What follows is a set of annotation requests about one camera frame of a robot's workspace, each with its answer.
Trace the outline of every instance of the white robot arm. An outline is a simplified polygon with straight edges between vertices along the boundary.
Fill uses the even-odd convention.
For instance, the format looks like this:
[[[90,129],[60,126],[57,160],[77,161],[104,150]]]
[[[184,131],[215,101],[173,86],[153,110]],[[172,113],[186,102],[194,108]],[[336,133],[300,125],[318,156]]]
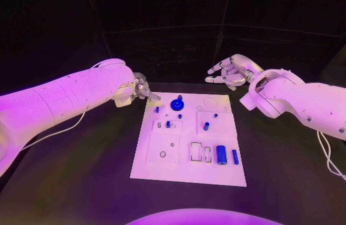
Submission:
[[[346,88],[305,83],[284,69],[264,71],[241,54],[222,60],[208,73],[218,70],[222,76],[209,76],[207,82],[227,83],[233,90],[250,82],[248,93],[240,100],[248,110],[257,107],[270,118],[290,112],[303,125],[346,140]]]
[[[136,97],[160,100],[145,75],[133,73],[120,59],[109,59],[91,69],[0,96],[0,176],[41,132],[109,100],[123,107]]]

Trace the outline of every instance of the dark table surface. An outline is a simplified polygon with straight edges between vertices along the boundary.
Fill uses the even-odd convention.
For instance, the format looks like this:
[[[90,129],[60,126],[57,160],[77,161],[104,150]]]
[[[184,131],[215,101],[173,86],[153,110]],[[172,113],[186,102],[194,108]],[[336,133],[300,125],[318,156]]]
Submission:
[[[346,221],[346,182],[333,175],[316,131],[287,113],[277,119],[240,103],[248,87],[152,83],[156,92],[227,94],[238,131],[247,187],[132,179],[148,100],[110,101],[80,125],[29,150],[0,194],[0,224],[123,225],[175,209],[237,211],[286,225]],[[68,128],[80,118],[41,135]],[[329,137],[346,172],[346,147]]]

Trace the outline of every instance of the white cable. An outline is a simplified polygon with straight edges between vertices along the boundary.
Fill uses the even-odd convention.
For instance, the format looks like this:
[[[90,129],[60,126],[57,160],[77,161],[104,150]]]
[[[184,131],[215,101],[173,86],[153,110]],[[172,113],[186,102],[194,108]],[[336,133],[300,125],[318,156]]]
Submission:
[[[321,135],[322,135],[322,137],[325,138],[325,141],[326,141],[328,152],[326,152],[326,148],[325,148],[325,146],[323,146],[323,141],[322,141]],[[323,152],[325,152],[325,155],[326,155],[326,166],[328,166],[328,169],[329,169],[329,171],[331,171],[333,174],[336,174],[338,176],[341,176],[341,177],[344,178],[344,180],[346,181],[346,175],[342,174],[341,170],[338,169],[338,166],[336,166],[335,163],[332,162],[332,159],[331,159],[331,156],[332,156],[331,142],[329,142],[325,134],[323,134],[321,131],[318,131],[318,138],[319,138],[321,147],[322,147]]]
[[[70,127],[68,129],[65,129],[65,130],[62,130],[62,131],[58,131],[58,132],[52,133],[51,135],[45,136],[42,139],[39,139],[39,140],[35,141],[32,144],[29,144],[28,146],[25,146],[21,151],[24,151],[25,149],[28,149],[32,145],[35,145],[35,144],[36,144],[38,142],[41,142],[44,139],[49,138],[51,136],[54,136],[54,135],[57,135],[57,134],[61,134],[61,133],[67,132],[70,129],[73,129],[73,128],[78,125],[78,123],[81,122],[84,116],[86,116],[86,112],[83,113],[81,118],[80,118],[77,124],[75,124],[73,127]]]

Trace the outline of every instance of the blue object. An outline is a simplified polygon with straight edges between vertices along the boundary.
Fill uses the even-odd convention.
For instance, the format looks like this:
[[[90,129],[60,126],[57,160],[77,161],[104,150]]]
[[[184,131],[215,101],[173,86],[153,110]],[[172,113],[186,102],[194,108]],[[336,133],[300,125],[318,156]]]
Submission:
[[[240,161],[238,161],[238,155],[237,155],[237,150],[233,150],[233,159],[234,159],[234,164],[238,165]]]
[[[209,129],[209,122],[207,122],[204,125],[204,130],[208,131],[208,129]]]
[[[185,108],[185,102],[184,102],[184,97],[179,99],[175,99],[172,102],[171,102],[171,108],[175,110],[175,111],[181,111],[184,108]]]
[[[217,146],[217,157],[218,157],[218,164],[227,165],[228,164],[227,148],[222,145]]]

